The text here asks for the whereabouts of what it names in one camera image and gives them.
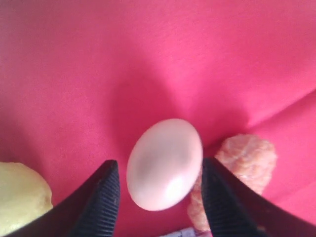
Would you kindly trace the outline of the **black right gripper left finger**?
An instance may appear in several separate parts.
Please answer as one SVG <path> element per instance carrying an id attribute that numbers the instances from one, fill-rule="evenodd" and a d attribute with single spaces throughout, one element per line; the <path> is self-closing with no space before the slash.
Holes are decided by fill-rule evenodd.
<path id="1" fill-rule="evenodd" d="M 105 161 L 70 196 L 10 237 L 111 237 L 120 202 L 118 163 Z"/>

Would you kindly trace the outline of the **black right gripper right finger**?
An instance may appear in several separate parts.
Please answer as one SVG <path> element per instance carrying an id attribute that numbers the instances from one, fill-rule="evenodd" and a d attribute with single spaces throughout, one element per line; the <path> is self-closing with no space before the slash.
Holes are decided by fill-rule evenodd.
<path id="1" fill-rule="evenodd" d="M 267 201 L 215 158 L 202 165 L 201 195 L 214 237 L 314 237 L 315 225 Z"/>

